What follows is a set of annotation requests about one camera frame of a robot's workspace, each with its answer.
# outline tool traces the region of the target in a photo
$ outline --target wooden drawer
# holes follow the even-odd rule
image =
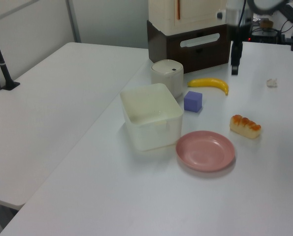
[[[184,73],[228,63],[230,41],[227,41],[226,25],[166,36],[147,21],[147,34],[149,58],[154,63],[172,59],[184,66]],[[191,40],[213,35],[218,35],[216,41],[199,45],[191,43]],[[182,47],[181,43],[186,40],[190,43]]]

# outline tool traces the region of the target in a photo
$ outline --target white plastic container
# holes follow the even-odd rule
[[[160,60],[151,67],[152,84],[164,84],[174,98],[182,94],[184,67],[175,60]]]
[[[159,148],[180,138],[183,110],[164,84],[122,91],[120,98],[136,149]]]
[[[227,0],[148,0],[149,21],[166,36],[225,24]]]

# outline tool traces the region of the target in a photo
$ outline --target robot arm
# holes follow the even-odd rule
[[[243,49],[243,41],[249,37],[254,13],[271,14],[288,0],[228,0],[226,6],[226,24],[228,39],[233,41],[231,48],[232,75],[238,74]]]

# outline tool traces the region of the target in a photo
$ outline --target bread roll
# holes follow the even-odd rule
[[[229,127],[232,131],[250,139],[255,139],[261,133],[260,125],[241,115],[234,115],[230,119]]]

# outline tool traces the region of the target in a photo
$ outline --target white wall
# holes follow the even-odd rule
[[[82,43],[147,48],[148,0],[70,0]]]
[[[0,49],[13,80],[68,42],[74,37],[65,0],[39,0],[0,19]]]

